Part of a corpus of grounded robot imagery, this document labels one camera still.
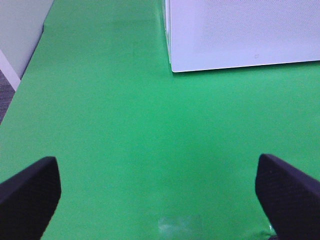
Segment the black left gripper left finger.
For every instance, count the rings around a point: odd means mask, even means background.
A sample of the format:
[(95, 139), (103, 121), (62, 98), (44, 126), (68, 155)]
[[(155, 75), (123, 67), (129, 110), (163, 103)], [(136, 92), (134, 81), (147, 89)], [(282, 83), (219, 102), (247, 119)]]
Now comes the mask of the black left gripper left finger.
[(0, 238), (39, 240), (62, 188), (57, 159), (46, 156), (0, 184)]

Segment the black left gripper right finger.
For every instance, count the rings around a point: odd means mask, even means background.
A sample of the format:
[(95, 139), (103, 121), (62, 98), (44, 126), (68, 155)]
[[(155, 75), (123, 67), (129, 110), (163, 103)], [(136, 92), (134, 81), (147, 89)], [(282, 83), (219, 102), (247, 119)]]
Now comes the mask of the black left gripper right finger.
[(272, 154), (261, 154), (255, 194), (279, 240), (320, 238), (320, 182)]

